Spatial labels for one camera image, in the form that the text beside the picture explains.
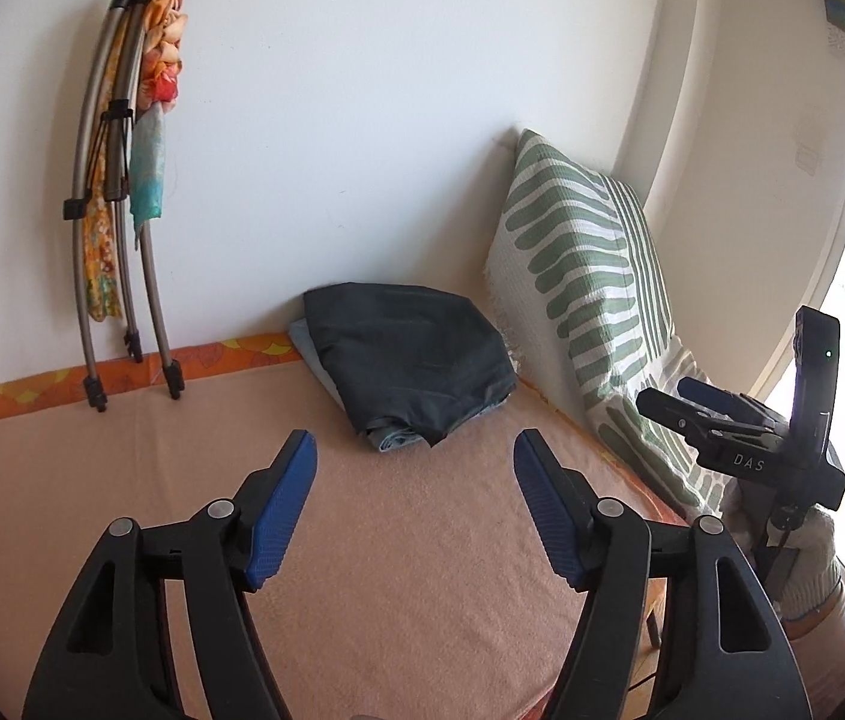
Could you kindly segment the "white gloved right hand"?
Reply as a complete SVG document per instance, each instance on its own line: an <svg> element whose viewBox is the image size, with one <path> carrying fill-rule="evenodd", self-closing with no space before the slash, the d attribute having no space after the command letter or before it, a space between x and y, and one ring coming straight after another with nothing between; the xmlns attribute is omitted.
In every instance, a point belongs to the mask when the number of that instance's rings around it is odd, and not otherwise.
<svg viewBox="0 0 845 720"><path fill-rule="evenodd" d="M797 553L781 590L771 595L782 621L804 619L841 590L843 578L834 546L834 518L826 509L811 507L804 523L790 532L768 522L765 534L769 546Z"/></svg>

